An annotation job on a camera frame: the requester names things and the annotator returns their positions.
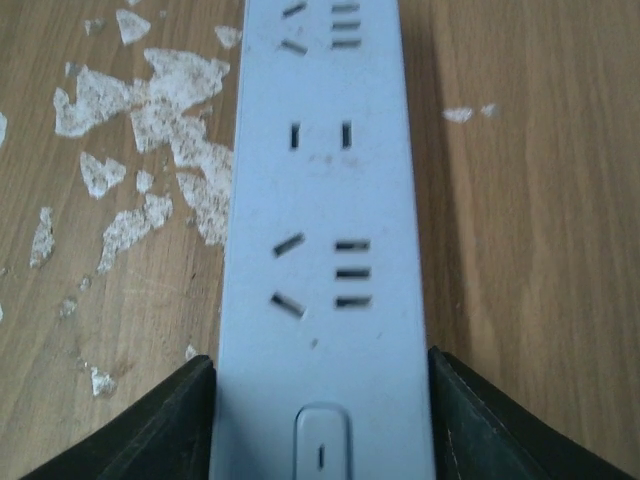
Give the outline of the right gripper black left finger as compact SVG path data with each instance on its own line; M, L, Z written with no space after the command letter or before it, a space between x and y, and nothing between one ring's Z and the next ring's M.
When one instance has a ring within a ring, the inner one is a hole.
M207 355L187 361L92 435L27 479L207 479L216 371Z

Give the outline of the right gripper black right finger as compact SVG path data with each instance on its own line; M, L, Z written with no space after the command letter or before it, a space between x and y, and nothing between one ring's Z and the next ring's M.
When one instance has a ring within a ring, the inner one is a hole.
M428 352L438 479L629 479L454 355Z

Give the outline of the light blue power strip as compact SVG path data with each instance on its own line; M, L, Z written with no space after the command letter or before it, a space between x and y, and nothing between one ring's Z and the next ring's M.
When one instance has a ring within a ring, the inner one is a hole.
M245 6L211 474L432 479L398 5Z

